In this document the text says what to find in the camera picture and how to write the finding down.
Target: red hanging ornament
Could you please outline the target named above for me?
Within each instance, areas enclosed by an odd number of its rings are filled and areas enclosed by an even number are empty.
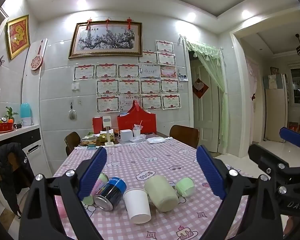
[[[88,22],[88,24],[87,24],[87,27],[86,27],[86,31],[89,29],[90,22],[92,22],[91,18],[87,22]]]
[[[128,22],[128,29],[131,29],[131,22],[132,20],[130,19],[130,17],[128,19],[126,19],[126,22]]]
[[[108,17],[108,19],[106,19],[106,22],[107,22],[107,29],[108,29],[108,23],[110,22],[110,20],[109,20],[109,17]]]

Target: cabinet handle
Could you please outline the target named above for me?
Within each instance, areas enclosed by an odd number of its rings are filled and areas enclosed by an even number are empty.
[[[41,145],[37,144],[36,146],[33,146],[32,148],[30,148],[27,152],[27,154],[32,153],[34,150],[38,149]]]

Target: tablecloth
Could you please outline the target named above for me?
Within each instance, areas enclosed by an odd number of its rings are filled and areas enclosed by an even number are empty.
[[[195,183],[196,192],[191,197],[180,196],[178,206],[169,212],[160,212],[150,204],[151,220],[141,225],[130,223],[123,199],[110,212],[94,205],[85,205],[84,208],[91,221],[104,240],[196,240],[202,236],[216,214],[221,200],[213,194],[197,163],[196,149],[172,139],[159,144],[149,144],[144,141],[134,146],[122,145],[108,147],[106,150],[107,163],[103,172],[108,177],[116,176],[123,179],[127,189],[143,188],[145,180],[149,177],[163,175],[173,187],[182,178],[190,177]],[[76,169],[83,160],[91,158],[94,153],[95,150],[86,148],[75,149],[54,176],[61,176],[69,169]],[[247,197],[242,197],[228,237],[235,234],[246,201]],[[69,219],[62,219],[62,223],[66,234],[76,239]],[[186,239],[180,238],[178,233],[184,228],[190,230]]]

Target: blue gripper pad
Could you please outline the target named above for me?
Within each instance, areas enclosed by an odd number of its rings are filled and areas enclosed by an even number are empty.
[[[199,146],[197,149],[197,161],[200,165],[201,170],[203,171],[204,176],[207,178],[209,185],[214,193],[214,195],[224,199],[226,197],[225,191],[225,174],[220,174],[218,167],[226,166],[221,160],[213,159],[209,151],[203,146]]]
[[[79,165],[77,169],[79,175],[77,196],[81,201],[90,195],[106,162],[107,151],[103,147],[99,147],[90,160],[85,160]]]
[[[300,133],[282,127],[279,131],[280,137],[298,147],[300,147]]]

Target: gold picture frame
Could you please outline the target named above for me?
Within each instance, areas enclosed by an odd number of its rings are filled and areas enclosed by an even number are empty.
[[[142,23],[95,21],[77,23],[69,58],[88,56],[142,56]]]
[[[30,46],[29,15],[24,15],[6,23],[6,46],[9,59],[14,59]]]

